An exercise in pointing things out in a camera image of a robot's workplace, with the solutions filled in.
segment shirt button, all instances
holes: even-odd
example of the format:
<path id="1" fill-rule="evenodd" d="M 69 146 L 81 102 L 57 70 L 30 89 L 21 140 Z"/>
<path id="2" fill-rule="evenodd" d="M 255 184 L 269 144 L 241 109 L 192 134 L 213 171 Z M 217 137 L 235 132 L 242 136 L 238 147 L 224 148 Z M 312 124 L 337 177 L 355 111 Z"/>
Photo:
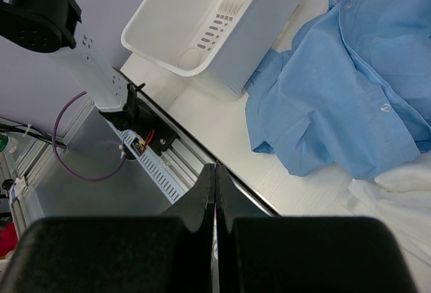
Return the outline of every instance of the shirt button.
<path id="1" fill-rule="evenodd" d="M 384 105 L 382 105 L 380 110 L 382 110 L 383 112 L 390 112 L 392 110 L 392 106 L 390 104 L 385 103 Z"/>

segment gray wall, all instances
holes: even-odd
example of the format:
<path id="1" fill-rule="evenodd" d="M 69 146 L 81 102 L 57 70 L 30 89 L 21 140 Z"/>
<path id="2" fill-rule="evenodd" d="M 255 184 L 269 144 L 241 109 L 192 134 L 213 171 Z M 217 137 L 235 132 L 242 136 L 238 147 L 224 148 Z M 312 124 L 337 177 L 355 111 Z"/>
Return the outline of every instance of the gray wall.
<path id="1" fill-rule="evenodd" d="M 121 46 L 121 32 L 143 0 L 76 0 L 87 31 L 119 68 L 130 55 Z M 21 49 L 0 38 L 0 116 L 51 130 L 63 105 L 81 92 L 74 79 L 46 55 Z M 61 132 L 83 102 L 65 115 Z"/>

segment white fabric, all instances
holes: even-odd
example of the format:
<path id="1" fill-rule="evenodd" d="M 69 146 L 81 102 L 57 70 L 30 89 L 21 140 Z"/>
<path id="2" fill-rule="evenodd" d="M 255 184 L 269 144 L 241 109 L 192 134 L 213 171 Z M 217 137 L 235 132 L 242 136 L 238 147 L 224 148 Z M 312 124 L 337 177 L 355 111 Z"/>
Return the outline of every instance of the white fabric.
<path id="1" fill-rule="evenodd" d="M 431 153 L 374 182 L 353 180 L 346 195 L 351 212 L 383 221 L 405 250 L 431 265 Z"/>

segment green object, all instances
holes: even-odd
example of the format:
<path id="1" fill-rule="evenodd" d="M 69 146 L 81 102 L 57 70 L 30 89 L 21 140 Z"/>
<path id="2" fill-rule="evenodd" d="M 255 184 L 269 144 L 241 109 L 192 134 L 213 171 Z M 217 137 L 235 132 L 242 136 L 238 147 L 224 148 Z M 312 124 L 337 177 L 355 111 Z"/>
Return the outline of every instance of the green object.
<path id="1" fill-rule="evenodd" d="M 6 135 L 0 135 L 0 153 L 5 150 L 9 143 L 9 137 Z"/>

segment blue shirt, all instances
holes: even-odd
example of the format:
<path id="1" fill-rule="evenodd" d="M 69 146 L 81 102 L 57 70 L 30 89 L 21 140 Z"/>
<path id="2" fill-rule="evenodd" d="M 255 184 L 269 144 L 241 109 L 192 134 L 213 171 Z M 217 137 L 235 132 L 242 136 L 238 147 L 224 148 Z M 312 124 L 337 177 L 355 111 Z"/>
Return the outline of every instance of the blue shirt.
<path id="1" fill-rule="evenodd" d="M 290 174 L 338 163 L 357 179 L 431 149 L 431 0 L 329 0 L 246 88 L 252 149 Z"/>

